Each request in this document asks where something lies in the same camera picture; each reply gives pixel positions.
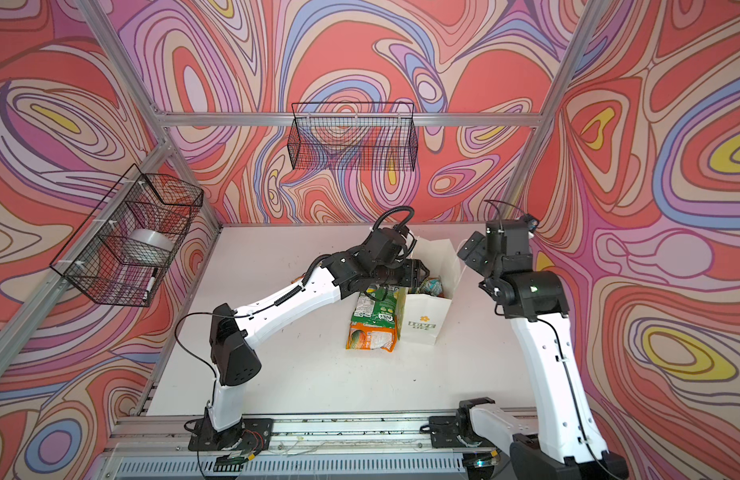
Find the white paper bag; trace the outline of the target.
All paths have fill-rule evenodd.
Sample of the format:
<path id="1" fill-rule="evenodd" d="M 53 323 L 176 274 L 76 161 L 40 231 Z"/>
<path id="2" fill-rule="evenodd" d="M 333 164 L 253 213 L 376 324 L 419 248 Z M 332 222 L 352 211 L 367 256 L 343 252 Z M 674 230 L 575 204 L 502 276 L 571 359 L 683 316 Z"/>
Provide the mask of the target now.
<path id="1" fill-rule="evenodd" d="M 412 258 L 421 260 L 429 273 L 419 287 L 400 297 L 400 340 L 433 346 L 444 330 L 464 267 L 450 239 L 420 239 Z"/>

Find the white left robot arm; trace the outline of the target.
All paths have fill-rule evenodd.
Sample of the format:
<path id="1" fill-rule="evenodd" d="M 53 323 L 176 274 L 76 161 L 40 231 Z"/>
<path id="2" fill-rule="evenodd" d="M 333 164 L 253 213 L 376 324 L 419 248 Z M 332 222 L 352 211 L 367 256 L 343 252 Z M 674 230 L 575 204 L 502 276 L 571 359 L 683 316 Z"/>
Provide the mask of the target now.
<path id="1" fill-rule="evenodd" d="M 270 296 L 236 309 L 222 304 L 210 317 L 210 359 L 213 393 L 202 420 L 214 433 L 240 425 L 243 386 L 262 369 L 256 348 L 271 335 L 307 314 L 372 286 L 386 293 L 393 287 L 415 288 L 429 270 L 411 257 L 417 239 L 408 222 L 411 206 L 382 213 L 363 242 L 315 258 L 301 278 Z"/>

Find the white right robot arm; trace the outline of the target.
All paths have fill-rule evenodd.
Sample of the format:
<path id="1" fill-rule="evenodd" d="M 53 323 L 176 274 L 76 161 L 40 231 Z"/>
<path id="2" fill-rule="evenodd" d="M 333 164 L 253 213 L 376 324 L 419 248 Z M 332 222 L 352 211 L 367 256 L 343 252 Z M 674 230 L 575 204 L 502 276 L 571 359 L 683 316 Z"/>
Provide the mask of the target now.
<path id="1" fill-rule="evenodd" d="M 626 479 L 627 462 L 608 447 L 585 393 L 561 280 L 534 268 L 530 240 L 538 224 L 527 212 L 515 219 L 497 214 L 458 252 L 519 341 L 537 425 L 490 402 L 462 408 L 471 431 L 507 454 L 519 479 Z"/>

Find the teal snack bag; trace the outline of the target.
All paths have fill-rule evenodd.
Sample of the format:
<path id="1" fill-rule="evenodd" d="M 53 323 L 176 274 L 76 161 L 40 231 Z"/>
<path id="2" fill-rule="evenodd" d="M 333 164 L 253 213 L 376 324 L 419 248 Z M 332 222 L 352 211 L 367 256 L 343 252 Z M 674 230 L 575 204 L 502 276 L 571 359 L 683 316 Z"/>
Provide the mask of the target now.
<path id="1" fill-rule="evenodd" d="M 429 277 L 417 287 L 415 293 L 418 295 L 444 298 L 445 292 L 443 281 L 440 277 Z"/>

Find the green snack bag centre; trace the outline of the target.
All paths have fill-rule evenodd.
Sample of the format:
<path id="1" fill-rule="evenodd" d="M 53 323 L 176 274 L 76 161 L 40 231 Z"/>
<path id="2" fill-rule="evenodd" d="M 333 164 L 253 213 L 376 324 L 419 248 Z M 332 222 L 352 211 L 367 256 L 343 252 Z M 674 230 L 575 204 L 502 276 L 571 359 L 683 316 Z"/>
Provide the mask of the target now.
<path id="1" fill-rule="evenodd" d="M 368 291 L 358 296 L 351 322 L 375 328 L 395 329 L 399 297 L 403 293 L 405 293 L 403 287 L 370 287 Z"/>

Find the orange snack bag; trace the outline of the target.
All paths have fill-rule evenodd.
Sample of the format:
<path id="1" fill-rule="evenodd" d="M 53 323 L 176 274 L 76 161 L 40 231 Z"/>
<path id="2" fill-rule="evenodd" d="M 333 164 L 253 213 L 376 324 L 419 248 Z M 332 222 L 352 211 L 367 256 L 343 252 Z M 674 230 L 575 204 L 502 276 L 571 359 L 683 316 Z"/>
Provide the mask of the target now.
<path id="1" fill-rule="evenodd" d="M 351 323 L 346 341 L 347 350 L 383 350 L 393 352 L 397 343 L 394 328 L 364 323 Z"/>

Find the black marker pen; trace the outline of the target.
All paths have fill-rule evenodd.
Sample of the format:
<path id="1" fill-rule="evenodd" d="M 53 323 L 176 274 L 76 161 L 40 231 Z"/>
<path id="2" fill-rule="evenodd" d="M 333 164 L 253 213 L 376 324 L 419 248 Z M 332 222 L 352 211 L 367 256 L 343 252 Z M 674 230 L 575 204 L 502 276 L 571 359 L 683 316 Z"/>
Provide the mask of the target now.
<path id="1" fill-rule="evenodd" d="M 147 285 L 143 291 L 143 302 L 145 304 L 149 304 L 151 302 L 152 298 L 152 290 L 154 288 L 154 284 L 156 283 L 156 275 L 152 274 L 147 282 Z"/>

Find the silver tape roll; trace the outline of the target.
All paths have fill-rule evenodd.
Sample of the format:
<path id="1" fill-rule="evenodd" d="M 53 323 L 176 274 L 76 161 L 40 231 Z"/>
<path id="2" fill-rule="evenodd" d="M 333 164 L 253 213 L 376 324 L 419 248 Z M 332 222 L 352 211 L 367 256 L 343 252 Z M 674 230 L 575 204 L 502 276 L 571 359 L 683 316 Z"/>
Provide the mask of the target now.
<path id="1" fill-rule="evenodd" d="M 129 235 L 129 239 L 157 254 L 168 254 L 174 248 L 174 242 L 166 235 L 151 229 L 136 229 Z"/>

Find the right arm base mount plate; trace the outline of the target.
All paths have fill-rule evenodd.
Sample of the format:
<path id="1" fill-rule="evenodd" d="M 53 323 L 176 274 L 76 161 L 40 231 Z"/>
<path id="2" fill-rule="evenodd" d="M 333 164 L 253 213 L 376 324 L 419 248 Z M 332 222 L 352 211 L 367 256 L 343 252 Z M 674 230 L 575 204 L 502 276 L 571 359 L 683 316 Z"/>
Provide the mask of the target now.
<path id="1" fill-rule="evenodd" d="M 429 435 L 431 446 L 435 449 L 474 449 L 483 444 L 482 440 L 468 435 L 468 430 L 462 425 L 457 415 L 430 416 L 419 432 Z"/>

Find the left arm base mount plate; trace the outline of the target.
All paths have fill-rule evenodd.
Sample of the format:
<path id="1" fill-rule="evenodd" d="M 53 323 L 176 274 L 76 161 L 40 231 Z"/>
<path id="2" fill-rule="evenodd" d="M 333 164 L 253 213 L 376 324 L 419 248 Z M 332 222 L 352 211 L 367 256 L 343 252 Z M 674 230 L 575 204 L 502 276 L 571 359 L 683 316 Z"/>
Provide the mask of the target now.
<path id="1" fill-rule="evenodd" d="M 216 431 L 207 416 L 184 423 L 184 429 L 191 434 L 188 448 L 195 452 L 260 453 L 269 448 L 273 426 L 272 418 L 261 417 L 243 418 L 223 431 Z"/>

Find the aluminium frame post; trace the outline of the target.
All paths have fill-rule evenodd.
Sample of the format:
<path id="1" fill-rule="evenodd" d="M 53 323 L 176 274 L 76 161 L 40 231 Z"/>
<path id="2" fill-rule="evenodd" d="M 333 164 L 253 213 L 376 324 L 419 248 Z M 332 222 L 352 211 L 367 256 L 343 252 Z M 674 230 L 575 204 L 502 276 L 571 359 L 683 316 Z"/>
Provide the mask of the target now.
<path id="1" fill-rule="evenodd" d="M 540 110 L 540 123 L 528 135 L 521 156 L 503 190 L 502 200 L 518 204 L 533 165 L 542 155 L 557 111 L 611 1 L 587 1 Z"/>

